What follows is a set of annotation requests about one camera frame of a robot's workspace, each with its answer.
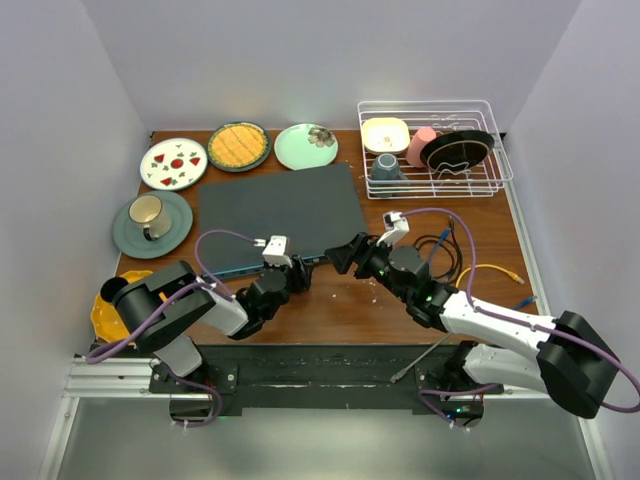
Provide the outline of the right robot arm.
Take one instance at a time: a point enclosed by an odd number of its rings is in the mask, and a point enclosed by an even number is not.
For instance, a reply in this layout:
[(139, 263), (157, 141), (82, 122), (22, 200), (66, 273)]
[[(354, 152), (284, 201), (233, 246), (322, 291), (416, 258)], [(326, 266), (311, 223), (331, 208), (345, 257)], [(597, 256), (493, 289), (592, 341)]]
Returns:
[(477, 384), (509, 384), (546, 393), (560, 407), (592, 419), (604, 405), (617, 356), (581, 315), (529, 315), (499, 307), (435, 280), (411, 246), (392, 247), (366, 233), (326, 250), (339, 274), (373, 278), (399, 299), (424, 328), (469, 335), (480, 344), (445, 369), (459, 393)]

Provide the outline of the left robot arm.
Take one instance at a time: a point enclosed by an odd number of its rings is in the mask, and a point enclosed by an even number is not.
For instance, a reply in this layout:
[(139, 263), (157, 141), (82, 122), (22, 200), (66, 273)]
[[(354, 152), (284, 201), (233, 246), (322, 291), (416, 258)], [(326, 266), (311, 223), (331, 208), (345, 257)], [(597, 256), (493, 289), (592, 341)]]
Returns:
[(311, 287), (314, 265), (295, 255), (290, 266), (268, 266), (249, 286), (226, 299), (208, 287), (191, 266), (180, 261), (136, 282), (118, 276), (102, 286), (142, 354), (152, 354), (171, 371), (185, 392), (200, 390), (207, 380), (205, 360), (186, 330), (196, 322), (218, 329), (233, 340), (259, 332), (290, 296)]

